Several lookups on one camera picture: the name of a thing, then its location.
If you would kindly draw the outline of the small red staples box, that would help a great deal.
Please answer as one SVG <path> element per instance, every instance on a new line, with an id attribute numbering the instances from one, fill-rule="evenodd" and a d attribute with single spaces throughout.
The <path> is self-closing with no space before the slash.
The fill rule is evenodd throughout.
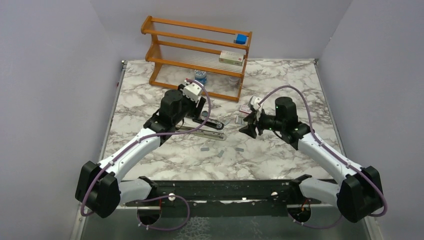
<path id="1" fill-rule="evenodd" d="M 250 114 L 250 113 L 252 112 L 252 110 L 250 109 L 250 107 L 249 107 L 249 106 L 247 106 L 247 105 L 241 105 L 241 106 L 239 107 L 239 111 L 240 111 L 241 113 L 244 113 L 244 114 Z"/>

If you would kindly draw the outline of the black stapler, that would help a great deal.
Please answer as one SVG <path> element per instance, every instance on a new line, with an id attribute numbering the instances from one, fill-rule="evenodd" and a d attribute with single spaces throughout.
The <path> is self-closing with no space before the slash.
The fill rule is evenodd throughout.
<path id="1" fill-rule="evenodd" d="M 201 124 L 205 121 L 205 119 L 206 119 L 206 116 L 200 115 L 197 117 L 193 117 L 192 121 L 195 123 Z M 212 118 L 209 118 L 204 125 L 207 127 L 213 128 L 215 130 L 223 130 L 225 127 L 225 125 L 221 121 L 218 121 Z"/>

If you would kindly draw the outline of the silver chrome stapler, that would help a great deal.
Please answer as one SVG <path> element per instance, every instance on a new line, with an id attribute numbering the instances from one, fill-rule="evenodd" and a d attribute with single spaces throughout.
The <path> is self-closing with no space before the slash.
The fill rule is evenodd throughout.
<path id="1" fill-rule="evenodd" d="M 178 126 L 175 131 L 187 132 L 193 129 L 194 127 Z M 210 130 L 204 130 L 204 129 L 197 129 L 196 131 L 190 132 L 190 134 L 193 134 L 201 138 L 207 138 L 207 139 L 216 140 L 216 141 L 225 141 L 227 139 L 227 135 L 222 132 L 216 132 L 216 131 L 210 131 Z"/>

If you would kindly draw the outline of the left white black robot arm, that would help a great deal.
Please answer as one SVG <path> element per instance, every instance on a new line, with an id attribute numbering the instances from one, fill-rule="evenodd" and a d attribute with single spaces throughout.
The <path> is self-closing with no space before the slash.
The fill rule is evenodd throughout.
<path id="1" fill-rule="evenodd" d="M 166 91 L 159 109 L 132 140 L 98 163 L 87 161 L 82 166 L 75 190 L 75 199 L 81 204 L 80 214 L 106 218 L 123 203 L 134 200 L 147 206 L 155 203 L 157 191 L 147 179 L 123 181 L 124 176 L 142 158 L 161 147 L 171 136 L 178 135 L 177 124 L 185 117 L 200 113 L 205 104 L 210 111 L 210 95 L 199 86 Z"/>

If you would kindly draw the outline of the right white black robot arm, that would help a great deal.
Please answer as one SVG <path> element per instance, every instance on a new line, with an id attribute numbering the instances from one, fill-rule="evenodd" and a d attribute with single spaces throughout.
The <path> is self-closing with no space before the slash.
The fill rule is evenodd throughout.
<path id="1" fill-rule="evenodd" d="M 356 223 L 385 209 L 383 188 L 379 172 L 372 166 L 362 167 L 350 161 L 324 143 L 309 125 L 299 121 L 296 104 L 290 97 L 275 100 L 275 114 L 267 114 L 261 106 L 262 99 L 250 98 L 251 112 L 239 132 L 255 139 L 265 130 L 273 131 L 295 150 L 309 156 L 326 170 L 335 183 L 304 174 L 290 181 L 288 199 L 296 204 L 315 199 L 337 207 L 348 221 Z"/>

